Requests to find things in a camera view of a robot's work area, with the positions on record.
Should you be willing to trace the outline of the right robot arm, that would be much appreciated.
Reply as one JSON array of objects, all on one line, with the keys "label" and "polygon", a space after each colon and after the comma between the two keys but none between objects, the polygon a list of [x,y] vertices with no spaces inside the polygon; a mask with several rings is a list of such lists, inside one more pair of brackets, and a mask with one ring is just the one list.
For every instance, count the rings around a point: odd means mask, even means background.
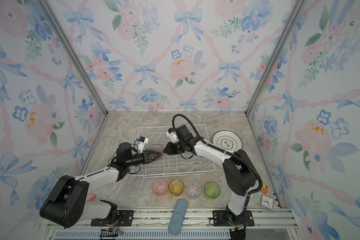
[{"label": "right robot arm", "polygon": [[166,135],[171,141],[164,149],[165,154],[172,156],[191,153],[222,166],[231,190],[226,207],[228,222],[232,226],[243,225],[250,197],[263,187],[262,179],[247,153],[243,150],[233,153],[225,151],[207,142],[199,133],[194,136],[185,125],[168,129]]}]

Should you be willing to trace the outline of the clear glass cup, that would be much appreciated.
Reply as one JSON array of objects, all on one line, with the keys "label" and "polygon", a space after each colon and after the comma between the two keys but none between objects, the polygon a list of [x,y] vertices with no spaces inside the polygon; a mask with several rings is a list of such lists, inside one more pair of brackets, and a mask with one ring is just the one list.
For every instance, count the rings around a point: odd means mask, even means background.
[{"label": "clear glass cup", "polygon": [[197,199],[201,195],[200,184],[198,183],[189,183],[186,186],[186,194],[191,199]]}]

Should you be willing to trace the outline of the ribbed ceramic bowl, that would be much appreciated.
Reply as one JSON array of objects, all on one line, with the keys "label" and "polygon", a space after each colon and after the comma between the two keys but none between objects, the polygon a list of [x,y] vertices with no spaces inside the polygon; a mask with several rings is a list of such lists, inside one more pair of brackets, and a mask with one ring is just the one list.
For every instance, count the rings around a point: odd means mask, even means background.
[{"label": "ribbed ceramic bowl", "polygon": [[164,154],[163,148],[159,145],[150,145],[147,147],[147,151],[149,151],[151,157],[150,163],[156,160],[160,160]]}]

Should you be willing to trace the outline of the green translucent cup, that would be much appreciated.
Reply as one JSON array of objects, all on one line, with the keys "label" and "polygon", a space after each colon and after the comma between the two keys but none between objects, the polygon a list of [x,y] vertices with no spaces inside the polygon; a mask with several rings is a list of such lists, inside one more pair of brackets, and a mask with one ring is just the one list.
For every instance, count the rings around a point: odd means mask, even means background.
[{"label": "green translucent cup", "polygon": [[221,188],[217,183],[210,181],[204,185],[204,193],[208,198],[216,199],[221,193]]}]

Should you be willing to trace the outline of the orange green small toy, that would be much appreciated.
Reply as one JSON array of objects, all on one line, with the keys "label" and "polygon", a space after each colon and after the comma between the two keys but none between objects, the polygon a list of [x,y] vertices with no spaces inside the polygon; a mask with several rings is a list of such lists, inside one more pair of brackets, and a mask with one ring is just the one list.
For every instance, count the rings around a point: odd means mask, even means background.
[{"label": "orange green small toy", "polygon": [[263,184],[263,187],[261,189],[261,192],[265,195],[269,193],[269,186],[267,184]]}]

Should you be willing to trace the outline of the small white clock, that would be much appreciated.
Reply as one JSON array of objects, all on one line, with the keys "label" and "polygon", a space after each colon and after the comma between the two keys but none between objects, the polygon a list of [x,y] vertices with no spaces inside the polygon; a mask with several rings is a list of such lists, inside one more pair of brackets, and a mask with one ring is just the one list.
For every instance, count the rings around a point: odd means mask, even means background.
[{"label": "small white clock", "polygon": [[261,201],[261,206],[262,208],[265,208],[267,210],[273,210],[274,209],[274,199],[267,197],[267,196],[262,196],[262,201]]}]

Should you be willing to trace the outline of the pink translucent cup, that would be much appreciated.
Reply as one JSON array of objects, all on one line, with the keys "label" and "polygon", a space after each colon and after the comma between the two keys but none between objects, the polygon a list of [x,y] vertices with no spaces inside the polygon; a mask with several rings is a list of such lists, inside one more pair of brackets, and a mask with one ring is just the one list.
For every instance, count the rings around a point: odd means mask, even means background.
[{"label": "pink translucent cup", "polygon": [[165,179],[157,179],[152,184],[152,191],[155,195],[164,195],[169,188],[169,184]]}]

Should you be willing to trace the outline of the aluminium front rail frame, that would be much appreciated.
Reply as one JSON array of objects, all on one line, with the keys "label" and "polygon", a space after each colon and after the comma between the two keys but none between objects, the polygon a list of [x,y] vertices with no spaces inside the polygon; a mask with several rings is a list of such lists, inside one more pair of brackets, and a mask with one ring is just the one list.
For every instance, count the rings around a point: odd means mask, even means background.
[{"label": "aluminium front rail frame", "polygon": [[119,222],[78,222],[64,229],[49,223],[42,240],[301,240],[289,209],[249,209],[245,225],[231,226],[223,209],[122,208]]}]

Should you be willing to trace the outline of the yellow translucent cup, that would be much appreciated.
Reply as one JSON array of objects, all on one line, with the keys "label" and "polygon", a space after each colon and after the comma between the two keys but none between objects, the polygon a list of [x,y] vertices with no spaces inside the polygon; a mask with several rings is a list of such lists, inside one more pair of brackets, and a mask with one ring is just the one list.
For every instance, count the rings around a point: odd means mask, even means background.
[{"label": "yellow translucent cup", "polygon": [[185,189],[185,184],[181,179],[172,179],[168,185],[169,192],[174,196],[179,196]]}]

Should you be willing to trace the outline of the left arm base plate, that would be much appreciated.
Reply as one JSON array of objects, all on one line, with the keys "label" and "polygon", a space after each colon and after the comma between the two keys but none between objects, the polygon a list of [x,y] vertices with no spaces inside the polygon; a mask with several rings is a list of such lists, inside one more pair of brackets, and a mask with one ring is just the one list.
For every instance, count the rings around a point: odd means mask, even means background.
[{"label": "left arm base plate", "polygon": [[105,219],[92,219],[92,227],[130,227],[134,218],[132,210],[117,210]]}]

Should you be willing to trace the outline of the aluminium corner post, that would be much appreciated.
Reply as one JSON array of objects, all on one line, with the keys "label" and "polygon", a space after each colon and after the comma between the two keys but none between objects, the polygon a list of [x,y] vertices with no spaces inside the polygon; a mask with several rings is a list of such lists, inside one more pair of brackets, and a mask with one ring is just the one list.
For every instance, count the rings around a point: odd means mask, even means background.
[{"label": "aluminium corner post", "polygon": [[248,106],[248,109],[246,111],[246,117],[248,118],[250,114],[254,111],[255,105],[257,103],[258,98],[261,95],[261,92],[263,90],[263,87],[268,81],[269,76],[271,75],[271,72],[273,70],[273,67],[277,65],[277,62],[279,60],[280,55],[282,54],[282,51],[285,48],[286,41],[288,40],[289,36],[291,35],[293,28],[295,27],[298,18],[302,14],[303,7],[305,5],[306,1],[304,0],[298,0],[296,1],[295,6],[293,7],[290,17],[288,18],[288,21],[280,35],[280,39],[278,40],[274,51],[271,54],[270,61],[268,66],[265,69],[265,72],[263,76],[261,77],[258,86],[255,89],[254,95],[251,98],[251,102]]},{"label": "aluminium corner post", "polygon": [[68,54],[69,59],[73,63],[73,66],[78,71],[80,77],[84,81],[84,84],[89,90],[89,93],[92,95],[94,101],[99,106],[101,112],[106,116],[108,114],[108,110],[106,109],[103,101],[101,100],[98,92],[95,89],[95,86],[89,79],[84,66],[82,65],[79,56],[77,55],[75,49],[69,41],[67,34],[65,33],[61,23],[59,22],[56,14],[54,13],[51,5],[48,1],[36,1],[38,7],[41,9],[42,13],[45,15],[49,24],[51,24],[52,29],[56,32],[57,36],[62,41],[63,48],[65,52]]}]

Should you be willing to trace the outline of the aluminium corner post left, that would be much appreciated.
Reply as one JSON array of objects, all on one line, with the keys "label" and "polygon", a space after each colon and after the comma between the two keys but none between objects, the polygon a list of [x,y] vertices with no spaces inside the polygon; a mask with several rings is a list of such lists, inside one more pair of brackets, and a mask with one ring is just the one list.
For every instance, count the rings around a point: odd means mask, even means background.
[{"label": "aluminium corner post left", "polygon": [[89,90],[89,93],[92,95],[94,101],[99,106],[101,112],[106,116],[108,114],[108,110],[106,109],[103,101],[101,100],[98,92],[95,89],[95,86],[89,79],[84,66],[82,65],[79,56],[77,55],[75,49],[69,41],[67,34],[65,33],[61,23],[59,22],[56,14],[54,13],[51,5],[48,1],[36,1],[38,7],[41,9],[42,13],[45,15],[49,24],[51,24],[52,29],[56,32],[57,36],[62,41],[63,48],[65,52],[68,54],[69,59],[73,63],[73,66],[78,71],[80,77],[84,81],[84,84]]}]

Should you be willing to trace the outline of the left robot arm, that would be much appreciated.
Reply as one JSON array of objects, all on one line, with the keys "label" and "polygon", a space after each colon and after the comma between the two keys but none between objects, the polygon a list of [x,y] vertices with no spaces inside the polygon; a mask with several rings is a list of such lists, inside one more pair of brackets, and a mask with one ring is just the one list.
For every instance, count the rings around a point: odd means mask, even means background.
[{"label": "left robot arm", "polygon": [[150,164],[163,154],[163,148],[157,145],[138,150],[130,143],[121,143],[104,169],[83,176],[59,178],[40,209],[40,217],[64,228],[83,220],[117,225],[121,219],[117,204],[107,200],[91,203],[87,197],[105,185],[121,181],[131,167]]}]

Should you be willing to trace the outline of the pink small toy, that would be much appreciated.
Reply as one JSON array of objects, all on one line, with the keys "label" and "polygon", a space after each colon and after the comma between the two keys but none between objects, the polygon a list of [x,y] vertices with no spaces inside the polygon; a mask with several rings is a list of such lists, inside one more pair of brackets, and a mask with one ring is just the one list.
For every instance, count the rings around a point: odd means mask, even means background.
[{"label": "pink small toy", "polygon": [[96,198],[96,196],[94,194],[88,194],[86,197],[86,201],[90,202],[93,201]]}]

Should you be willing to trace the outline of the white plate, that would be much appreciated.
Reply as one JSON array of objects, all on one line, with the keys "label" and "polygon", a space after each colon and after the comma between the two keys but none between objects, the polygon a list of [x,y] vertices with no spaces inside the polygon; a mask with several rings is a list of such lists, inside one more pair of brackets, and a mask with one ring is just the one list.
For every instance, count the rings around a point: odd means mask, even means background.
[{"label": "white plate", "polygon": [[229,152],[236,152],[243,149],[242,139],[231,131],[219,131],[212,138],[213,145]]}]

